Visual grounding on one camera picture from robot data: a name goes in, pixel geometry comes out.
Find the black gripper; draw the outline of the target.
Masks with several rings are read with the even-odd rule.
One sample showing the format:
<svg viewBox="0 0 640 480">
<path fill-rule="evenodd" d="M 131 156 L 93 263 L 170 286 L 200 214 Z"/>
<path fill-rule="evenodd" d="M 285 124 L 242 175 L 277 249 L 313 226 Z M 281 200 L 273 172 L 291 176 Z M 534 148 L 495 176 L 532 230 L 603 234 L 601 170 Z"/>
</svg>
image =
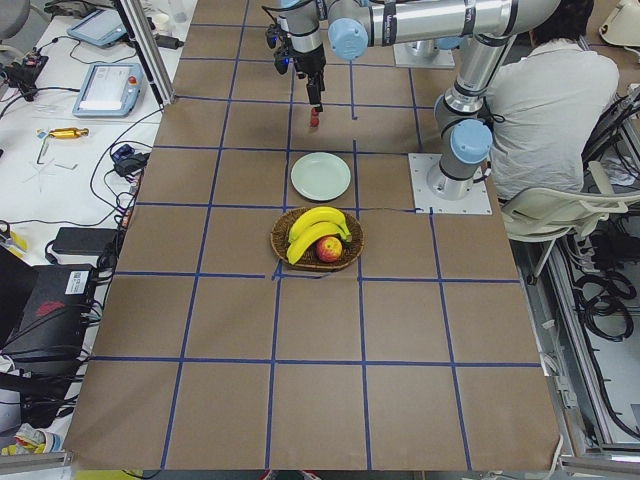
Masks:
<svg viewBox="0 0 640 480">
<path fill-rule="evenodd" d="M 325 50 L 317 47 L 309 52 L 293 53 L 294 68 L 299 79 L 306 79 L 309 87 L 309 103 L 316 111 L 322 111 L 322 92 L 325 91 L 324 67 Z"/>
</svg>

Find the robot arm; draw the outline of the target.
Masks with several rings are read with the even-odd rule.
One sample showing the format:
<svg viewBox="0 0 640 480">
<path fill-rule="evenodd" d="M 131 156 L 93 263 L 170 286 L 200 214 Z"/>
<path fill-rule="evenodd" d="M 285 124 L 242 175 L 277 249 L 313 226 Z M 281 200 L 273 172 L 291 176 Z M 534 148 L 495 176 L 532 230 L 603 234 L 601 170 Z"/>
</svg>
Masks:
<svg viewBox="0 0 640 480">
<path fill-rule="evenodd" d="M 371 46 L 468 39 L 457 78 L 435 106 L 443 153 L 427 175 L 435 195 L 458 200 L 471 188 L 491 145 L 489 128 L 477 118 L 488 86 L 515 37 L 543 23 L 557 6 L 555 1 L 389 1 L 373 6 L 330 1 L 329 40 L 339 57 L 352 60 Z"/>
<path fill-rule="evenodd" d="M 276 35 L 281 45 L 274 53 L 274 66 L 284 75 L 290 65 L 299 79 L 307 81 L 309 104 L 322 112 L 325 91 L 325 50 L 320 34 L 322 18 L 317 1 L 281 1 L 274 9 Z"/>
</svg>

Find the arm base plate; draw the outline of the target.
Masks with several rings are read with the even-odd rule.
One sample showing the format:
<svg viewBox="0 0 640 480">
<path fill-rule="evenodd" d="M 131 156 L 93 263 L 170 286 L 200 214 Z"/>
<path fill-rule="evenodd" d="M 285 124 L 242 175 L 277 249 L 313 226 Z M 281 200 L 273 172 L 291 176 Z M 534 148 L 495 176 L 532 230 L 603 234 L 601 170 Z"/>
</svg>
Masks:
<svg viewBox="0 0 640 480">
<path fill-rule="evenodd" d="M 393 50 L 397 67 L 440 70 L 455 68 L 452 52 L 439 49 L 435 40 L 396 43 Z"/>
<path fill-rule="evenodd" d="M 491 215 L 480 166 L 467 180 L 453 180 L 440 169 L 440 154 L 408 155 L 414 209 L 423 214 Z"/>
</svg>

